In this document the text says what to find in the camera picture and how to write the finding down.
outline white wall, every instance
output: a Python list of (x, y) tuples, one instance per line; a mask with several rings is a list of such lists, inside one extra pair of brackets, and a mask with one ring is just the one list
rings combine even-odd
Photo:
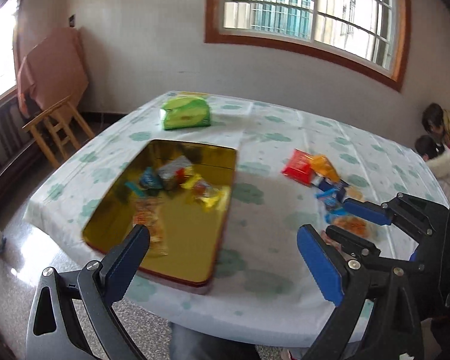
[(218, 93), (306, 110), (411, 146), (428, 103), (450, 108), (450, 14), (440, 0), (412, 0), (402, 93), (292, 52), (204, 44), (204, 9), (205, 0), (68, 0), (65, 17), (76, 14), (90, 75), (82, 109), (129, 112), (169, 90)]
[(21, 0), (17, 21), (21, 62), (50, 30), (68, 26), (68, 0)]

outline table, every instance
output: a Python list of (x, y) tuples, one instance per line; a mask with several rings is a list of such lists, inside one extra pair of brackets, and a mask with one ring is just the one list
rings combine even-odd
[[(280, 347), (309, 347), (334, 306), (323, 299), (296, 246), (303, 223), (326, 227), (316, 190), (280, 173), (293, 149), (325, 154), (348, 183), (375, 203), (405, 192), (447, 199), (411, 149), (335, 120), (250, 100), (208, 97), (210, 127), (163, 131), (161, 104), (144, 104), (90, 141), (31, 197), (25, 220), (73, 260), (101, 259), (81, 232), (127, 164), (151, 139), (212, 143), (239, 150), (236, 180), (212, 290), (195, 295), (135, 276), (126, 296), (167, 320), (217, 337)], [(395, 226), (376, 229), (382, 256), (408, 259), (416, 247)], [(360, 340), (367, 303), (352, 341)]]

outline window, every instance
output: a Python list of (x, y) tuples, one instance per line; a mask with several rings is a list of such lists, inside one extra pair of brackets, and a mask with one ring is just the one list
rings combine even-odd
[(17, 83), (13, 58), (13, 31), (17, 7), (18, 0), (8, 0), (0, 8), (0, 95)]
[(408, 10), (407, 0), (207, 0), (205, 41), (316, 56), (400, 90)]

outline golden tray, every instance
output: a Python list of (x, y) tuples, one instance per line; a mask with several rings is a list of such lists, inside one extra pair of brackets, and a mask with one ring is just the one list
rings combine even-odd
[(209, 144), (162, 139), (150, 141), (103, 197), (83, 229), (83, 239), (104, 254), (120, 244), (132, 228), (135, 211), (133, 193), (125, 183), (137, 182), (147, 167), (158, 169), (184, 155), (193, 163), (197, 173), (212, 185), (223, 186), (226, 193), (216, 207), (205, 211), (202, 205), (191, 199), (189, 190), (161, 191), (160, 220), (168, 254), (152, 256), (148, 253), (139, 269), (152, 280), (173, 287), (187, 290), (207, 286), (214, 273), (230, 205), (236, 154), (235, 149)]

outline wooden stool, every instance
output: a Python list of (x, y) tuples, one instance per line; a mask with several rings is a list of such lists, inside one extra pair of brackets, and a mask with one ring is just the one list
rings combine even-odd
[[(61, 107), (68, 107), (72, 113), (72, 116), (75, 118), (75, 120), (80, 125), (80, 127), (85, 131), (85, 133), (88, 135), (88, 137), (90, 139), (95, 137), (95, 134), (92, 131), (92, 129), (90, 128), (90, 126), (87, 124), (87, 122), (82, 117), (82, 115), (80, 115), (78, 113), (77, 108), (75, 108), (73, 106), (73, 104), (70, 103), (70, 100), (71, 100), (70, 96), (66, 97), (63, 100), (60, 100), (58, 103), (56, 103), (55, 105), (48, 108), (46, 111), (39, 114), (39, 116), (37, 116), (34, 120), (32, 120), (31, 122), (27, 123), (25, 126), (22, 127), (25, 131), (31, 132), (31, 134), (34, 136), (35, 141), (37, 142), (38, 146), (40, 147), (40, 149), (42, 149), (42, 152), (45, 154), (45, 157), (47, 157), (48, 161), (51, 162), (51, 164), (53, 165), (53, 167), (55, 169), (60, 167), (60, 163), (56, 159), (52, 150), (48, 147), (48, 145), (44, 141), (40, 132), (37, 130), (36, 125), (38, 123), (43, 121), (45, 127), (52, 135), (52, 138), (53, 138), (55, 144), (57, 145), (58, 149), (60, 150), (60, 153), (61, 153), (64, 161), (66, 161), (70, 157), (64, 147), (64, 145), (66, 143), (72, 142), (72, 145), (76, 150), (80, 149), (80, 147), (82, 147), (82, 146), (78, 142), (75, 135), (73, 135), (72, 130), (70, 129), (68, 124), (63, 119), (63, 116), (59, 112), (54, 114), (54, 118), (58, 121), (58, 123), (56, 125), (52, 124), (52, 122), (50, 121), (50, 118), (49, 118), (51, 113), (53, 113), (54, 111), (58, 110)], [(67, 135), (67, 137), (64, 140), (61, 140), (57, 134), (57, 132), (60, 130), (64, 130), (65, 134)]]

